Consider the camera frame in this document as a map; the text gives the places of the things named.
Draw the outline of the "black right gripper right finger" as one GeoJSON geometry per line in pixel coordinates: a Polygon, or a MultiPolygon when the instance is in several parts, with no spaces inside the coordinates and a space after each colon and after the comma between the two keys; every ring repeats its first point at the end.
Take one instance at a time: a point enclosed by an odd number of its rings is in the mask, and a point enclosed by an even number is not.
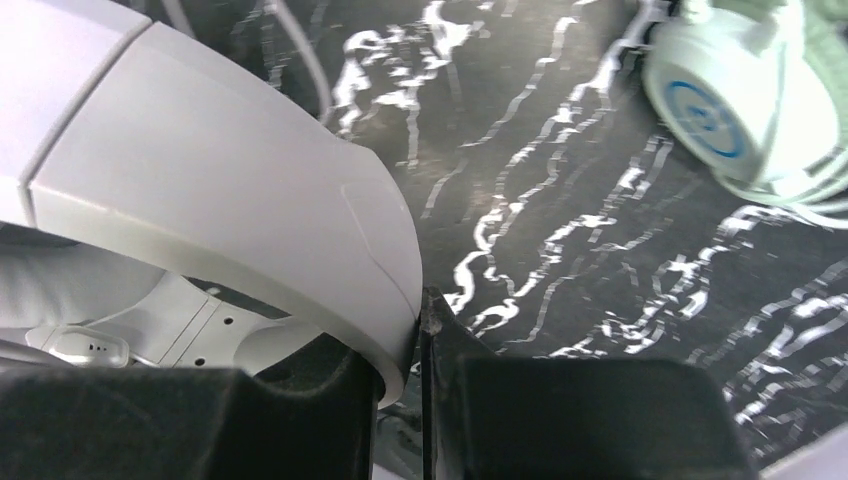
{"type": "Polygon", "coordinates": [[[420,312],[428,479],[755,479],[718,385],[664,359],[500,356],[428,287],[420,312]]]}

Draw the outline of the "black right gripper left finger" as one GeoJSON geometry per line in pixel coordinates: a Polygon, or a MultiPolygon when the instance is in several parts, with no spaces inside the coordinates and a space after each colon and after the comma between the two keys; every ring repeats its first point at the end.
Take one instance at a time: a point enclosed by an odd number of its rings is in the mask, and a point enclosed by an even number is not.
{"type": "Polygon", "coordinates": [[[236,369],[32,367],[1,376],[5,479],[367,479],[373,368],[322,335],[236,369]]]}

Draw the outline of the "grey white headphones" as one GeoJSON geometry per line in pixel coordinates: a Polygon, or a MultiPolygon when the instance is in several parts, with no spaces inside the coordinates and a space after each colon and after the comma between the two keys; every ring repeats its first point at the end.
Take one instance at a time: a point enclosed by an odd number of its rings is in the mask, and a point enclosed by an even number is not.
{"type": "Polygon", "coordinates": [[[1,5],[1,364],[235,367],[328,334],[407,383],[422,263],[371,150],[113,1],[1,5]]]}

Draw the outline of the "mint green headphones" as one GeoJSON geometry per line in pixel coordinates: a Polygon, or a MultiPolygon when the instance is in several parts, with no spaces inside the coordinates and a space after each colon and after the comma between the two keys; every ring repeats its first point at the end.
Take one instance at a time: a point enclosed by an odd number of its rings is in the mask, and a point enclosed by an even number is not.
{"type": "Polygon", "coordinates": [[[847,5],[682,1],[642,69],[659,118],[733,195],[847,226],[847,5]]]}

